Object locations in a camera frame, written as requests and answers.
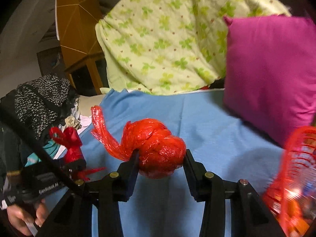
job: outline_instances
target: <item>wooden furniture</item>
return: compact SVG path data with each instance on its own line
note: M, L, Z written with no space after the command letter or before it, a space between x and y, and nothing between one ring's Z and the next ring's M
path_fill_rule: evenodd
M65 72L70 82L76 88L74 72L87 67L96 94L101 94L103 83L95 63L104 59L94 28L102 18L98 0L57 0L56 15Z

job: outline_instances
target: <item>black cable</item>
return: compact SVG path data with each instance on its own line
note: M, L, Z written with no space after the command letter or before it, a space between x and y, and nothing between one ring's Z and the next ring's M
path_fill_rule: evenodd
M77 186L59 167L55 166L52 158L45 152L43 147L34 138L28 128L26 128L21 122L10 115L5 109L0 106L0 121L6 124L23 140L31 150L43 161L47 167L58 177L68 188L70 188L75 194L89 199L93 205L99 206L97 199L92 197L90 193Z

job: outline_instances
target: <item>teal cloth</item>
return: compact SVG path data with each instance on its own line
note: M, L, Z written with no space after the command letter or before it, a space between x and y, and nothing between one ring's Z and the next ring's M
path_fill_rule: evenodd
M60 144L56 143L53 140L50 140L48 144L46 144L43 148L51 158L54 158L54 156L58 152L59 147ZM27 157L27 163L25 166L30 166L40 161L41 160L38 158L38 156L35 153L32 153Z

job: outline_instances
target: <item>black and white patterned fabric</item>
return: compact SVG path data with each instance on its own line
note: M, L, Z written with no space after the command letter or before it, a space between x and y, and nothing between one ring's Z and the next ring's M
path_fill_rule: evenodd
M15 93L15 112L18 119L40 139L42 132L59 117L67 100L68 79L45 75L21 84Z

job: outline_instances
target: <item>human hand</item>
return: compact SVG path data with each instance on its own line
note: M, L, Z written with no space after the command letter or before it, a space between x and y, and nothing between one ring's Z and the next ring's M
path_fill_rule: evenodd
M28 212L17 205L7 207L8 219L10 224L26 236L32 235L29 228L26 226L26 223L35 223L41 227L48 216L48 210L46 205L44 204L44 201L39 202L35 205L35 207L35 220Z

